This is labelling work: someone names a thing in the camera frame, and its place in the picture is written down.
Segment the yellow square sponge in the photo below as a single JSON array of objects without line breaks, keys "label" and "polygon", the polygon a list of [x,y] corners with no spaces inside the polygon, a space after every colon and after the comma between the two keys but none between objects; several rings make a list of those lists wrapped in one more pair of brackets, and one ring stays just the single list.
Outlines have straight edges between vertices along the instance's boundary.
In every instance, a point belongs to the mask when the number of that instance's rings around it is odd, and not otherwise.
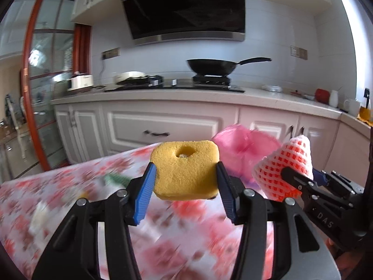
[{"label": "yellow square sponge", "polygon": [[212,199],[218,194],[219,161],[210,140],[164,142],[150,156],[157,168],[154,193],[162,200]]}]

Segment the pink plastic trash bag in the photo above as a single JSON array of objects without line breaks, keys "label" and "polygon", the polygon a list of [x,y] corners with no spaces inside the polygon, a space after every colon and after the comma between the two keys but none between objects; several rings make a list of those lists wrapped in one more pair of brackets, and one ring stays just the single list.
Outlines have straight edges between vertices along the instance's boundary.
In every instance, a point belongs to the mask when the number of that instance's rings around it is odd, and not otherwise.
[{"label": "pink plastic trash bag", "polygon": [[213,136],[218,146],[220,160],[227,173],[241,179],[245,185],[256,183],[252,176],[253,167],[264,157],[281,147],[274,136],[243,125],[230,125]]}]

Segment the white kitchen base cabinets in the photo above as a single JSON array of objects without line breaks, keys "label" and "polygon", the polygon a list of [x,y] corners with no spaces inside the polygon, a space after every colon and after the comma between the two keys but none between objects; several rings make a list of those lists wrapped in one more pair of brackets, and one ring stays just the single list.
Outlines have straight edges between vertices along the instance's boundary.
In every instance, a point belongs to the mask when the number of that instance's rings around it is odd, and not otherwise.
[{"label": "white kitchen base cabinets", "polygon": [[336,171],[359,185],[369,170],[368,125],[292,95],[250,88],[242,93],[127,90],[87,92],[52,105],[72,164],[157,142],[207,140],[238,123],[281,142],[305,134],[316,169]]}]

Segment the white foam block pile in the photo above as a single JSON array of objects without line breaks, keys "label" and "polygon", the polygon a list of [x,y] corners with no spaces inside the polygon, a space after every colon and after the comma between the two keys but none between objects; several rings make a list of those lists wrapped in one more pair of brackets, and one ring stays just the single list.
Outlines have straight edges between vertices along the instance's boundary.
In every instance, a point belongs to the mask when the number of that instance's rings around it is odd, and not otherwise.
[{"label": "white foam block pile", "polygon": [[40,201],[32,215],[29,232],[34,237],[46,240],[57,229],[74,203],[80,198],[89,198],[88,192],[83,190],[57,191]]}]

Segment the white ceramic jar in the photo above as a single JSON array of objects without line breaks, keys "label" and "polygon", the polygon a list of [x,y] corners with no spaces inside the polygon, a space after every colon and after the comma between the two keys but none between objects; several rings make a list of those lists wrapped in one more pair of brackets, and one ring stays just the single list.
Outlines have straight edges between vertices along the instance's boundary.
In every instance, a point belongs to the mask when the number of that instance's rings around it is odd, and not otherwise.
[{"label": "white ceramic jar", "polygon": [[337,108],[339,104],[338,91],[332,90],[329,96],[329,105],[333,108]]}]

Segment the white cup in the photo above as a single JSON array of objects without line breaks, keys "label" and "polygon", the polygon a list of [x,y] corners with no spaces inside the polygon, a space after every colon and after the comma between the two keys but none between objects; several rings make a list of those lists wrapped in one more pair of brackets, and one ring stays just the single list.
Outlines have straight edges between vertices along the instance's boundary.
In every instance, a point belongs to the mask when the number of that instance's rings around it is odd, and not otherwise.
[{"label": "white cup", "polygon": [[361,102],[357,99],[346,99],[343,103],[343,110],[355,118],[359,115],[360,107]]}]

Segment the red mug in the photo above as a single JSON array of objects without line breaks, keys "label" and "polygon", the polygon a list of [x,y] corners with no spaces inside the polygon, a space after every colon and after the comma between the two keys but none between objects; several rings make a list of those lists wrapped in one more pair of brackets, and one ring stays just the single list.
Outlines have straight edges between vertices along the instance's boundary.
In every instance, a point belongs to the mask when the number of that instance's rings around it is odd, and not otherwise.
[{"label": "red mug", "polygon": [[314,94],[314,98],[317,102],[328,105],[330,92],[321,88],[317,88]]}]

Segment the green wrapper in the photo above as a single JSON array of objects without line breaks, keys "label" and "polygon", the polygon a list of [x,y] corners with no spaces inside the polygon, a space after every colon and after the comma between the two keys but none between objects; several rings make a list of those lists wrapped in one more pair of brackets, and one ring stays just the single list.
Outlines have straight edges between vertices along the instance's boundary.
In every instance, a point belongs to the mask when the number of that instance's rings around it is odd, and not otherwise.
[{"label": "green wrapper", "polygon": [[118,174],[109,173],[104,176],[104,181],[107,185],[120,186],[121,188],[127,188],[132,178]]}]

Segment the gas stove top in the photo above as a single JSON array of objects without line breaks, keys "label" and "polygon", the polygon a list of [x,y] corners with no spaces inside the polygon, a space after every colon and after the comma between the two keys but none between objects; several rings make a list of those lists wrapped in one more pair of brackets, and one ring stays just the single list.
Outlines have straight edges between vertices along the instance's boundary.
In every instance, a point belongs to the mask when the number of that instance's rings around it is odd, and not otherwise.
[{"label": "gas stove top", "polygon": [[199,75],[195,75],[188,79],[165,79],[161,75],[128,78],[117,77],[115,78],[114,85],[104,87],[104,92],[150,89],[212,90],[236,93],[245,92],[241,87],[232,85],[229,77]]}]

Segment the black wok pan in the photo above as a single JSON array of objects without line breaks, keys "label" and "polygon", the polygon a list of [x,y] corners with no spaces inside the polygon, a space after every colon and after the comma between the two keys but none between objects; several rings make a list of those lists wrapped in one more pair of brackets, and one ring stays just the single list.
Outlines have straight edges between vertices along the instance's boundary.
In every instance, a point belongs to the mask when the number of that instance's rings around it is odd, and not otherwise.
[{"label": "black wok pan", "polygon": [[197,75],[201,76],[219,76],[226,77],[231,74],[237,66],[250,64],[250,63],[262,63],[271,62],[271,58],[256,57],[249,58],[239,62],[217,60],[217,59],[192,59],[187,60],[190,69]]}]

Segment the white ornate dining chair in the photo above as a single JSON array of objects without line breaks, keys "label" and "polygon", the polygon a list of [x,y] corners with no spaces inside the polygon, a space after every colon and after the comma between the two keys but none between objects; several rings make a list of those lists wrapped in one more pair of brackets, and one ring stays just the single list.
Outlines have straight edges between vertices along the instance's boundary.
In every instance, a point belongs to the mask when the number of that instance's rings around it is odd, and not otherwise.
[{"label": "white ornate dining chair", "polygon": [[25,146],[23,144],[22,137],[23,136],[25,137],[29,134],[28,126],[27,125],[22,126],[22,125],[18,124],[16,114],[14,112],[14,107],[13,107],[13,104],[12,104],[12,101],[11,101],[10,94],[6,95],[5,101],[6,101],[6,106],[8,107],[8,110],[10,112],[10,116],[11,116],[11,120],[12,120],[14,129],[17,133],[17,141],[18,141],[18,144],[20,146],[21,157],[22,157],[23,160],[25,160],[26,159],[26,149],[25,149]]}]

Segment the white rice cooker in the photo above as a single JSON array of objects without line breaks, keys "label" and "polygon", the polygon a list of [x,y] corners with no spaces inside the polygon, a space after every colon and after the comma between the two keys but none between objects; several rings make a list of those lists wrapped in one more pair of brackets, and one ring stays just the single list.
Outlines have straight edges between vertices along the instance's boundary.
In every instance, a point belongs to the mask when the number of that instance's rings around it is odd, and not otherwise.
[{"label": "white rice cooker", "polygon": [[88,73],[78,73],[76,72],[68,80],[67,91],[69,93],[87,91],[93,87],[93,76]]}]

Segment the black range hood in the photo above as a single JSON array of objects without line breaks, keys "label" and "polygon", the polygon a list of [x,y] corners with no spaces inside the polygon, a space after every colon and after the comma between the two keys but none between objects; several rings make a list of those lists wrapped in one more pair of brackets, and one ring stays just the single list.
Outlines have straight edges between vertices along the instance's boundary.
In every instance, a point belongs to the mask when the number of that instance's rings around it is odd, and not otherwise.
[{"label": "black range hood", "polygon": [[221,6],[190,6],[161,0],[128,0],[123,4],[136,45],[188,39],[244,41],[245,0]]}]

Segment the wall power outlet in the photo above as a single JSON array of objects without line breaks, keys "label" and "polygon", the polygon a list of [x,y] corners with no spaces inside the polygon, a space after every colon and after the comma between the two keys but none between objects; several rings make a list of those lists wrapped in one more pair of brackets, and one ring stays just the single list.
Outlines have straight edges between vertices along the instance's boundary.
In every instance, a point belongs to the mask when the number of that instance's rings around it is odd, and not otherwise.
[{"label": "wall power outlet", "polygon": [[102,52],[102,59],[103,60],[108,60],[108,59],[111,59],[111,58],[115,58],[119,55],[120,55],[120,48],[117,47],[117,48],[114,48],[114,49],[103,51]]}]

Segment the red wooden door frame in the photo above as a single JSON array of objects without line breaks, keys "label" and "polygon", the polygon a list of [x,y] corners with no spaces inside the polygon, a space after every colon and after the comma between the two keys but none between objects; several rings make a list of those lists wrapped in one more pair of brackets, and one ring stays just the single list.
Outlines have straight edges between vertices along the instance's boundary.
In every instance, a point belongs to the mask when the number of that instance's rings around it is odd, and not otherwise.
[{"label": "red wooden door frame", "polygon": [[74,0],[35,0],[25,32],[21,95],[44,171],[68,165],[51,101],[75,73],[90,71],[91,27],[73,23]]}]

